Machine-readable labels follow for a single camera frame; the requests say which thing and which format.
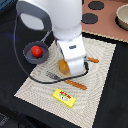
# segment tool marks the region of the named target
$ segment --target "yellow object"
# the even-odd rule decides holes
[[[76,99],[69,94],[65,93],[64,91],[60,90],[59,88],[53,93],[53,97],[62,102],[63,104],[67,105],[69,108],[72,108]]]
[[[69,70],[67,62],[64,59],[59,60],[58,63],[59,63],[59,67],[60,67],[62,72],[65,72],[65,71]]]

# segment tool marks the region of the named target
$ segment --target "table mat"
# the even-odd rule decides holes
[[[97,64],[88,62],[89,73],[86,76],[72,79],[86,85],[87,90],[80,90],[64,82],[39,84],[27,78],[15,96],[82,128],[91,128],[116,45],[84,37],[83,42],[87,55],[99,59]],[[51,71],[60,76],[57,71],[57,62],[61,58],[62,55],[53,42],[49,47],[48,60],[37,65],[31,72],[31,76],[41,81],[53,81],[45,73]],[[56,88],[76,98],[72,109],[52,97]]]

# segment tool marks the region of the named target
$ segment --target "orange object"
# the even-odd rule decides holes
[[[62,72],[65,72],[65,71],[69,70],[67,62],[64,59],[59,60],[58,63],[59,63],[59,66],[60,66],[60,69],[61,69]]]
[[[83,90],[86,90],[86,89],[87,89],[87,87],[86,87],[85,85],[82,85],[82,84],[73,82],[73,81],[71,81],[71,80],[65,80],[64,82],[67,83],[67,84],[70,84],[70,85],[72,85],[72,86],[75,86],[75,87],[77,87],[77,88],[83,89]]]
[[[94,62],[94,63],[98,63],[99,62],[98,59],[94,59],[94,58],[90,58],[90,57],[88,57],[88,60],[91,61],[91,62]]]

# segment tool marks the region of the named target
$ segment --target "round black burner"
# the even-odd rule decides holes
[[[119,21],[118,21],[118,17],[116,17],[115,22],[116,22],[116,24],[117,24],[120,28],[124,29],[125,31],[128,31],[128,30],[126,30],[125,28],[123,28],[123,27],[120,26]]]
[[[93,13],[85,13],[82,16],[82,22],[85,24],[95,24],[98,21],[98,16]]]
[[[88,4],[88,7],[92,10],[101,10],[104,8],[104,3],[100,1],[92,1]]]

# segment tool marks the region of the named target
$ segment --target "small bowl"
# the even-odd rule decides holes
[[[43,50],[43,55],[41,57],[37,58],[37,57],[32,55],[31,48],[33,46],[39,46]],[[24,54],[26,60],[29,63],[31,63],[31,64],[41,64],[41,63],[45,62],[49,57],[48,46],[45,43],[41,42],[41,41],[32,42],[32,43],[29,43],[24,48],[23,54]]]
[[[120,26],[125,30],[128,30],[128,4],[119,7],[116,15]]]

